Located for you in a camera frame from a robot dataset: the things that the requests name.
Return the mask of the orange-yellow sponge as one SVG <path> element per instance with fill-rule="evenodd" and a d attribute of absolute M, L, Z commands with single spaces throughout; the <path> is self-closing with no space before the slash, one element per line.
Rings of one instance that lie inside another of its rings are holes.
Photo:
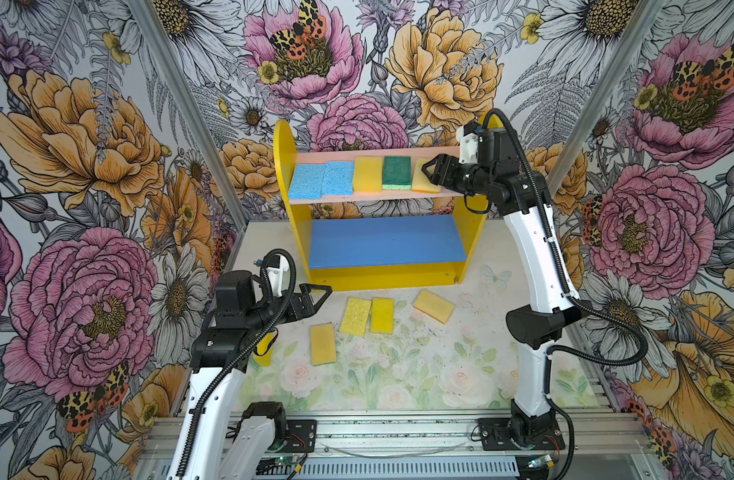
<path fill-rule="evenodd" d="M 310 328 L 311 364 L 327 365 L 337 361 L 335 330 L 332 323 Z"/>
<path fill-rule="evenodd" d="M 423 171 L 423 166 L 430 162 L 431 165 L 428 167 L 430 173 L 433 172 L 434 162 L 431 158 L 417 158 L 414 165 L 414 171 L 412 174 L 411 190 L 413 192 L 420 193 L 440 193 L 442 188 L 439 185 L 433 184 L 428 176 Z"/>
<path fill-rule="evenodd" d="M 414 300 L 413 308 L 441 324 L 447 324 L 455 309 L 455 305 L 439 295 L 423 289 Z"/>

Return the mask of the green sponge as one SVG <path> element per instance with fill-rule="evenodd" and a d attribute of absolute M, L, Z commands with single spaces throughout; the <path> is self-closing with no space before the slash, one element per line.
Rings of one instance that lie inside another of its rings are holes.
<path fill-rule="evenodd" d="M 382 169 L 383 190 L 410 190 L 412 162 L 409 156 L 386 156 Z"/>

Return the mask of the pale yellow textured sponge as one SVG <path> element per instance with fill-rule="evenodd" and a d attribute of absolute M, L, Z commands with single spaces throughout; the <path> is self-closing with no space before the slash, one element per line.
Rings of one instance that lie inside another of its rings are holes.
<path fill-rule="evenodd" d="M 349 297 L 339 332 L 344 335 L 363 337 L 370 318 L 371 307 L 371 300 Z"/>

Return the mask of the thick yellow sponge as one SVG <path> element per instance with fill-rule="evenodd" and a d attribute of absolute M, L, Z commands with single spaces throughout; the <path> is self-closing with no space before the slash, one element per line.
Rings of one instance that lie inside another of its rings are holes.
<path fill-rule="evenodd" d="M 380 193 L 382 187 L 383 158 L 358 157 L 354 162 L 352 188 L 355 194 Z"/>

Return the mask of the bright yellow small sponge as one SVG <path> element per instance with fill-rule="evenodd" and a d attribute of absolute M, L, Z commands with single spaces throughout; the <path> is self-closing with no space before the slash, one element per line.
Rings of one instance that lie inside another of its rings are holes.
<path fill-rule="evenodd" d="M 394 300 L 374 298 L 371 306 L 370 332 L 392 334 L 394 321 Z"/>

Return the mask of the blue sponge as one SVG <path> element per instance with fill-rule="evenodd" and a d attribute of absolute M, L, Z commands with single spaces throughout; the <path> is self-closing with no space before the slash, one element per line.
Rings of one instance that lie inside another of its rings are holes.
<path fill-rule="evenodd" d="M 297 164 L 288 190 L 289 199 L 320 199 L 325 171 L 325 164 Z"/>
<path fill-rule="evenodd" d="M 322 179 L 323 196 L 351 196 L 353 194 L 353 161 L 327 162 Z"/>

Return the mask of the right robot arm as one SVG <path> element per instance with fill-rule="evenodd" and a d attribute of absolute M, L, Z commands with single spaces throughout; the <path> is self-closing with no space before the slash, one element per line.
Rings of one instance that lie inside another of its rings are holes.
<path fill-rule="evenodd" d="M 456 156 L 440 154 L 422 166 L 435 185 L 482 196 L 505 221 L 528 282 L 529 302 L 506 315 L 518 344 L 517 390 L 511 416 L 502 432 L 518 448 L 540 444 L 557 431 L 556 410 L 549 402 L 551 353 L 563 329 L 582 319 L 577 291 L 564 264 L 544 177 L 531 170 L 519 143 L 504 127 L 470 122 L 459 128 Z"/>

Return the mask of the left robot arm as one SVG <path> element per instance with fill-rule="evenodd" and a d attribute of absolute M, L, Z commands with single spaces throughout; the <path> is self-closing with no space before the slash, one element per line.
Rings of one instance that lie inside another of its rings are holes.
<path fill-rule="evenodd" d="M 169 479 L 251 479 L 262 457 L 287 437 L 279 402 L 250 405 L 230 433 L 234 397 L 260 342 L 278 326 L 314 316 L 332 293 L 329 286 L 303 283 L 284 288 L 285 270 L 273 267 L 264 280 L 247 270 L 220 276 L 215 308 L 192 344 L 187 408 Z"/>

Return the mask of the yellow shelf with coloured boards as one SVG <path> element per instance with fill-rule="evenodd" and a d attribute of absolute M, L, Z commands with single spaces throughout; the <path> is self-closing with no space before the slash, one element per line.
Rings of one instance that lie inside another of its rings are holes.
<path fill-rule="evenodd" d="M 484 228 L 482 196 L 383 190 L 351 196 L 292 199 L 289 189 L 303 164 L 355 161 L 360 151 L 299 152 L 288 122 L 277 121 L 273 136 L 276 176 L 300 265 L 309 282 L 335 291 L 451 286 L 461 283 Z M 314 205 L 370 201 L 433 200 L 451 197 L 448 215 L 316 219 Z"/>

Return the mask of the small yellow sponge at left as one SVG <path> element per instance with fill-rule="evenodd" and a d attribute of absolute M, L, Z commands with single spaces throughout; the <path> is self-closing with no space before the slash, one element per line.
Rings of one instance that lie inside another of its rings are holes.
<path fill-rule="evenodd" d="M 274 342 L 275 334 L 269 333 L 256 346 L 253 359 L 259 367 L 265 368 L 271 364 Z"/>

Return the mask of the floral table mat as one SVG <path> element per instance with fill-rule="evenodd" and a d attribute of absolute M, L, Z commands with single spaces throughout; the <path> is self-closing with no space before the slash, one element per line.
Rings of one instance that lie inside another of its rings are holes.
<path fill-rule="evenodd" d="M 250 364 L 233 411 L 266 400 L 288 412 L 507 407 L 519 373 L 505 313 L 520 299 L 497 287 L 434 292 L 455 305 L 447 324 L 413 308 L 418 291 L 395 290 L 393 333 L 363 337 L 339 332 L 349 296 L 332 295 L 316 317 L 280 328 L 271 364 Z M 313 366 L 310 328 L 325 323 L 334 326 L 337 361 Z"/>

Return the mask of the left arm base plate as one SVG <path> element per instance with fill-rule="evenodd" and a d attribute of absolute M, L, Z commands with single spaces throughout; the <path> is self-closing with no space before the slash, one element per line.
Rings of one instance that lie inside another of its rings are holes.
<path fill-rule="evenodd" d="M 293 419 L 286 424 L 286 433 L 279 444 L 273 444 L 268 454 L 312 453 L 316 445 L 318 422 L 313 419 Z"/>

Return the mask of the aluminium front rail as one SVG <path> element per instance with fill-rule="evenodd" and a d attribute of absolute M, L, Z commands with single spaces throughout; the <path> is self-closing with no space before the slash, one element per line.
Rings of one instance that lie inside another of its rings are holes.
<path fill-rule="evenodd" d="M 663 479 L 666 473 L 643 427 L 631 414 L 568 409 L 574 426 L 558 422 L 565 448 L 484 451 L 480 418 L 504 410 L 299 412 L 288 420 L 318 422 L 312 453 L 266 454 L 261 479 L 284 479 L 300 457 L 300 479 Z"/>

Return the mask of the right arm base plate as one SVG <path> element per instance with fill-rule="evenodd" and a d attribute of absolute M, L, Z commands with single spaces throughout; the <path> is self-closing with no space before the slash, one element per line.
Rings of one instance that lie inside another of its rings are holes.
<path fill-rule="evenodd" d="M 523 422 L 520 418 L 480 418 L 475 434 L 484 451 L 556 451 L 565 448 L 558 422 Z"/>

